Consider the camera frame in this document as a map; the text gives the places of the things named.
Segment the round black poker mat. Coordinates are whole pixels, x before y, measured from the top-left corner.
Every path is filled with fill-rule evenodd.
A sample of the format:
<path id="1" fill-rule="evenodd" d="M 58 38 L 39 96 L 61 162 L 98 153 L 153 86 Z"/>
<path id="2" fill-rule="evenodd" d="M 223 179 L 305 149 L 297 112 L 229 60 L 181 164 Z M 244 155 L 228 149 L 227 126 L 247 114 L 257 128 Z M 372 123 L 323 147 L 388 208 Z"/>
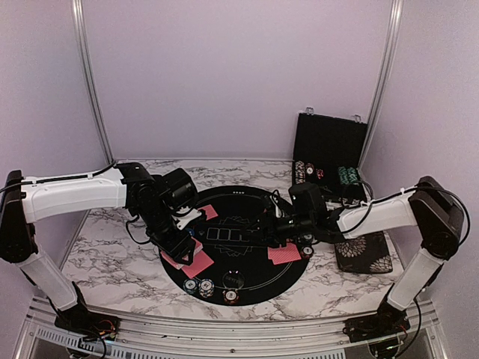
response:
<path id="1" fill-rule="evenodd" d="M 200 192 L 198 207 L 212 205 L 218 217 L 191 227 L 194 238 L 203 245 L 203 251 L 214 263 L 193 279 L 198 282 L 208 278 L 215 284 L 212 297 L 202 298 L 197 292 L 191 296 L 224 306 L 247 306 L 259 304 L 286 292 L 305 272 L 309 260 L 273 265 L 268 259 L 268 247 L 257 246 L 247 240 L 242 230 L 265 210 L 270 192 L 260 188 L 227 185 Z M 183 282 L 189 279 L 181 269 L 162 260 L 170 279 L 183 290 Z M 236 304 L 226 305 L 222 277 L 228 271 L 239 271 L 245 277 L 245 285 L 238 289 Z"/>

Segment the left aluminium frame post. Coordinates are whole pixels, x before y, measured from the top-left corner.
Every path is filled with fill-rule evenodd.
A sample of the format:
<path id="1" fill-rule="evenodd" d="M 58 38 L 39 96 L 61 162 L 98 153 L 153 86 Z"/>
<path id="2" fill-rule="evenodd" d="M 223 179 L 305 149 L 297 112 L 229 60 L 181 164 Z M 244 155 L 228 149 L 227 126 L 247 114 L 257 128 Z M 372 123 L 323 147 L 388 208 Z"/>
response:
<path id="1" fill-rule="evenodd" d="M 94 71 L 91 64 L 91 56 L 88 46 L 88 36 L 86 31 L 85 16 L 83 9 L 83 1 L 72 0 L 73 24 L 78 43 L 79 58 L 82 66 L 82 72 L 85 80 L 85 87 L 88 94 L 88 101 L 94 119 L 94 125 L 97 130 L 100 147 L 102 149 L 105 160 L 111 164 L 115 158 L 112 147 L 107 135 L 106 125 L 103 119 L 103 113 L 100 107 L 100 100 L 94 81 Z"/>

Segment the aluminium front rail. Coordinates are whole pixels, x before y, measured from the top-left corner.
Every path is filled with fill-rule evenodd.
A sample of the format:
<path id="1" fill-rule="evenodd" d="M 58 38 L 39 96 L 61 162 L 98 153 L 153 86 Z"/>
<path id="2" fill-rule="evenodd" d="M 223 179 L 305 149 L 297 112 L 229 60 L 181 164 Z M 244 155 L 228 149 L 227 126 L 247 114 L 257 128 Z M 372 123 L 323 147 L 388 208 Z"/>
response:
<path id="1" fill-rule="evenodd" d="M 34 298 L 17 342 L 15 358 L 447 358 L 430 302 L 410 307 L 408 332 L 351 342 L 341 317 L 279 322 L 232 322 L 148 316 L 98 308 L 118 317 L 111 340 L 85 342 L 54 325 L 47 300 Z"/>

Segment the clear round dealer button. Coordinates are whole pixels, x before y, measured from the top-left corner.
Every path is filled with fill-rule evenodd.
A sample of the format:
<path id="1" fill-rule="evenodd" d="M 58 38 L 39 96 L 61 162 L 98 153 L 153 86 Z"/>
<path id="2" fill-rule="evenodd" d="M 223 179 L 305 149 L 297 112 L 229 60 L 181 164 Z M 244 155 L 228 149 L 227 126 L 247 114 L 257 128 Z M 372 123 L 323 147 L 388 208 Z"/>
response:
<path id="1" fill-rule="evenodd" d="M 239 271 L 228 271 L 223 275 L 222 283 L 228 289 L 242 289 L 245 285 L 245 277 Z"/>

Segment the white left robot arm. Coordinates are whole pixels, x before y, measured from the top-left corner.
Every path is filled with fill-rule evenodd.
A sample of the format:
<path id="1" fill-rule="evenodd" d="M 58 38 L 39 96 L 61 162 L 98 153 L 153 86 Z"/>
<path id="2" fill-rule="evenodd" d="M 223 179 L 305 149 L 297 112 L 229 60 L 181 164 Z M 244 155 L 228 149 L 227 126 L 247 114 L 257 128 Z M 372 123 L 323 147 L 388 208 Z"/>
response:
<path id="1" fill-rule="evenodd" d="M 186 228 L 204 217 L 197 201 L 195 184 L 182 168 L 153 175 L 138 162 L 124 162 L 64 177 L 24 177 L 12 171 L 1 189 L 1 259 L 43 291 L 61 323 L 87 333 L 107 319 L 87 308 L 78 286 L 36 243 L 35 224 L 92 209 L 126 209 L 143 221 L 147 240 L 160 252 L 189 265 L 196 244 Z"/>

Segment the black floral rectangular tray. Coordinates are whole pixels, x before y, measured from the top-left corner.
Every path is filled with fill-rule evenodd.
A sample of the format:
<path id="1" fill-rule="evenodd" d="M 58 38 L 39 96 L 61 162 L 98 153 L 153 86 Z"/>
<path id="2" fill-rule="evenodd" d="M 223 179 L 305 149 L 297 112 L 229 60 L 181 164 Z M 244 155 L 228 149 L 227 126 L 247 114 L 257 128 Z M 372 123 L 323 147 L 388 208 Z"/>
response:
<path id="1" fill-rule="evenodd" d="M 393 270 L 391 255 L 383 232 L 370 233 L 335 244 L 341 271 L 353 274 L 387 274 Z"/>

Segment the right aluminium frame post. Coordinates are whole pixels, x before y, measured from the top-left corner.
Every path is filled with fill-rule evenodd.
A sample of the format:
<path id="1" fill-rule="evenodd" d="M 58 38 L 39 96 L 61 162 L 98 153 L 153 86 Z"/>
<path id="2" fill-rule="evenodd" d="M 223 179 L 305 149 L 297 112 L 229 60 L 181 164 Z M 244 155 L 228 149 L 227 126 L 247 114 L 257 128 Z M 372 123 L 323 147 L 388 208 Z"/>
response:
<path id="1" fill-rule="evenodd" d="M 373 136 L 379 122 L 382 103 L 384 100 L 388 80 L 391 76 L 394 58 L 397 50 L 397 41 L 400 32 L 400 23 L 403 14 L 403 0 L 393 0 L 391 2 L 391 11 L 389 14 L 388 27 L 385 37 L 385 46 L 382 54 L 382 60 L 379 67 L 379 75 L 376 82 L 370 111 L 367 118 L 367 135 L 362 152 L 360 165 L 366 162 L 367 155 L 370 151 Z"/>

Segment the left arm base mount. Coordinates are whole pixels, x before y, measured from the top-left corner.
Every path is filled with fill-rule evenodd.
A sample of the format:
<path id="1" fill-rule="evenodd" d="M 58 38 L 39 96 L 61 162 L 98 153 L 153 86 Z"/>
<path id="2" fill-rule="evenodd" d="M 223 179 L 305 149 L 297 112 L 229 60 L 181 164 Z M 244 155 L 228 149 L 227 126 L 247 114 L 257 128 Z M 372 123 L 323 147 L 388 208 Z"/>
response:
<path id="1" fill-rule="evenodd" d="M 56 313 L 55 326 L 87 338 L 99 337 L 114 338 L 118 332 L 120 319 L 104 313 L 90 311 L 83 297 L 80 297 L 75 306 L 67 310 L 59 310 L 51 300 L 49 303 Z"/>

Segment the aluminium frame post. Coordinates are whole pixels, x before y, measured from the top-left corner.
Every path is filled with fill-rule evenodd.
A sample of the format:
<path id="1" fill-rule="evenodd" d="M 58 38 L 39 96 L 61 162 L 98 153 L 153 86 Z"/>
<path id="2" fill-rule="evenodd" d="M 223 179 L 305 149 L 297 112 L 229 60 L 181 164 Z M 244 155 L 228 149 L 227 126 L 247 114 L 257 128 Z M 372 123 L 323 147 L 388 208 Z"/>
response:
<path id="1" fill-rule="evenodd" d="M 83 1 L 72 0 L 73 24 L 78 43 L 79 58 L 82 66 L 82 72 L 85 80 L 85 87 L 88 94 L 88 101 L 94 119 L 94 125 L 97 130 L 100 147 L 102 149 L 105 160 L 111 164 L 115 158 L 112 147 L 107 135 L 106 125 L 103 119 L 103 113 L 100 107 L 100 100 L 94 81 L 94 71 L 91 64 L 91 56 L 88 46 L 88 36 L 86 31 L 85 16 L 83 9 Z"/>
<path id="2" fill-rule="evenodd" d="M 379 67 L 379 75 L 376 82 L 370 111 L 367 118 L 367 135 L 362 152 L 360 165 L 366 162 L 367 155 L 370 151 L 373 136 L 379 122 L 382 103 L 384 100 L 388 80 L 391 76 L 394 58 L 397 50 L 397 41 L 400 32 L 400 23 L 403 14 L 403 0 L 393 0 L 391 2 L 391 11 L 389 14 L 388 27 L 385 37 L 385 46 L 382 54 L 382 60 Z"/>

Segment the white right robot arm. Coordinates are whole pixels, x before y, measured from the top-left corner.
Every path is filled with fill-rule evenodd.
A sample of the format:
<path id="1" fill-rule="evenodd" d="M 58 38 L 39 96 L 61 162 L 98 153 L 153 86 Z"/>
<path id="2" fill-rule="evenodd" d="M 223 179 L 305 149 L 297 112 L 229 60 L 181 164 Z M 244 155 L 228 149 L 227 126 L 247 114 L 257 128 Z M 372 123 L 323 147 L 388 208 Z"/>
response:
<path id="1" fill-rule="evenodd" d="M 360 236 L 387 232 L 405 266 L 375 314 L 350 319 L 350 331 L 386 335 L 403 320 L 406 309 L 438 276 L 471 231 L 464 202 L 433 177 L 380 199 L 355 206 L 328 209 L 318 185 L 304 182 L 289 189 L 293 211 L 284 214 L 275 194 L 264 198 L 264 208 L 244 232 L 260 245 L 284 247 L 287 240 L 311 235 L 321 242 L 345 243 Z"/>

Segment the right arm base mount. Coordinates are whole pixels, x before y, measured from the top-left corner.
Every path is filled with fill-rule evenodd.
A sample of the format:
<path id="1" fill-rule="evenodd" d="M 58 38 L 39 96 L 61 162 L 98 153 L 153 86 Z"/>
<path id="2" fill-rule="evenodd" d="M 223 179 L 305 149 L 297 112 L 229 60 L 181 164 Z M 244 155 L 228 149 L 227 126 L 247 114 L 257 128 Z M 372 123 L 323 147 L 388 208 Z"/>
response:
<path id="1" fill-rule="evenodd" d="M 398 310 L 388 304 L 380 307 L 375 314 L 358 316 L 344 322 L 343 334 L 351 343 L 378 339 L 410 329 L 405 310 Z"/>

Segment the dealt red card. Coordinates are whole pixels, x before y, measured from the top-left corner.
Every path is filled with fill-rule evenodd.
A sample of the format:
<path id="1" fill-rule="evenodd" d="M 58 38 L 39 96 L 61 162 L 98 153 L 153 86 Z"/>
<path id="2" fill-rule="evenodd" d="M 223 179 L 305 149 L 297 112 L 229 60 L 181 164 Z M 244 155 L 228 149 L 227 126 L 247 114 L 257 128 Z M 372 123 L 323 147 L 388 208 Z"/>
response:
<path id="1" fill-rule="evenodd" d="M 295 260 L 300 260 L 301 256 L 299 254 L 298 248 L 296 247 L 295 244 L 289 243 L 288 244 L 288 250 L 290 253 L 290 260 L 295 261 Z"/>
<path id="2" fill-rule="evenodd" d="M 208 269 L 213 263 L 213 259 L 211 259 L 207 253 L 201 250 L 194 256 L 192 264 L 189 266 L 183 266 L 181 271 L 189 279 L 192 279 L 204 270 Z"/>
<path id="3" fill-rule="evenodd" d="M 200 212 L 203 212 L 206 215 L 206 220 L 207 221 L 209 221 L 211 219 L 214 219 L 214 218 L 219 216 L 217 211 L 210 204 L 208 204 L 206 206 L 202 206 L 202 207 L 198 208 L 198 210 Z"/>
<path id="4" fill-rule="evenodd" d="M 290 253 L 288 250 L 288 244 L 285 247 L 280 247 L 280 248 L 269 248 L 267 253 L 268 253 L 268 259 L 272 262 L 273 265 L 281 265 L 285 263 L 291 263 L 295 261 L 290 260 Z"/>

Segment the green chips in case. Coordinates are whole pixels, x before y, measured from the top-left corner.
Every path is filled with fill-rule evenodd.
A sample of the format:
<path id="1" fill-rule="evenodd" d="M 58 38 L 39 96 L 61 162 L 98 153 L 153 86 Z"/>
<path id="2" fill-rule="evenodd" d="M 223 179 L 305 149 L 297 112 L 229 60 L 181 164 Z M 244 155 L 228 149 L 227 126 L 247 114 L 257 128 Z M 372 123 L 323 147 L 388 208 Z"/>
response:
<path id="1" fill-rule="evenodd" d="M 360 180 L 357 169 L 352 167 L 338 167 L 338 176 L 341 185 L 352 185 Z"/>

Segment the black poker chip case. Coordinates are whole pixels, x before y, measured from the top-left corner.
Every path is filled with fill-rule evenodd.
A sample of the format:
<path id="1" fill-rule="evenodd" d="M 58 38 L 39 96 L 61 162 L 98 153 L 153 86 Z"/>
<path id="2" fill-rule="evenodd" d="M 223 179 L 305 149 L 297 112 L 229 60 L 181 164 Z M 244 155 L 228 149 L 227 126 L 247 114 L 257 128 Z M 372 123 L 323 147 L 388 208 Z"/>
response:
<path id="1" fill-rule="evenodd" d="M 313 183 L 327 201 L 352 204 L 365 200 L 364 186 L 359 182 L 361 176 L 357 183 L 341 185 L 338 167 L 352 167 L 359 172 L 366 134 L 366 123 L 301 112 L 293 146 L 292 184 L 294 162 L 311 162 L 324 171 L 324 178 Z"/>

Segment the red playing card deck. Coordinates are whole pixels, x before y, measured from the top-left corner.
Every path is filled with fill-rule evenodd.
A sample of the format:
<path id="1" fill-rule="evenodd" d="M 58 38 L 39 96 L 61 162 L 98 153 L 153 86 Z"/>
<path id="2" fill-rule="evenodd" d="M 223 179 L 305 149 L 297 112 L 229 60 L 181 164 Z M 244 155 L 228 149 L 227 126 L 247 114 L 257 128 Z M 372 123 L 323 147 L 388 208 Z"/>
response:
<path id="1" fill-rule="evenodd" d="M 193 251 L 193 259 L 195 260 L 196 257 L 199 255 L 199 253 L 203 250 L 203 245 L 197 240 L 194 239 L 195 241 L 195 249 Z M 165 260 L 167 263 L 172 265 L 175 269 L 181 269 L 182 267 L 185 266 L 184 263 L 178 263 L 175 262 L 169 255 L 167 255 L 164 251 L 159 252 L 160 257 Z"/>

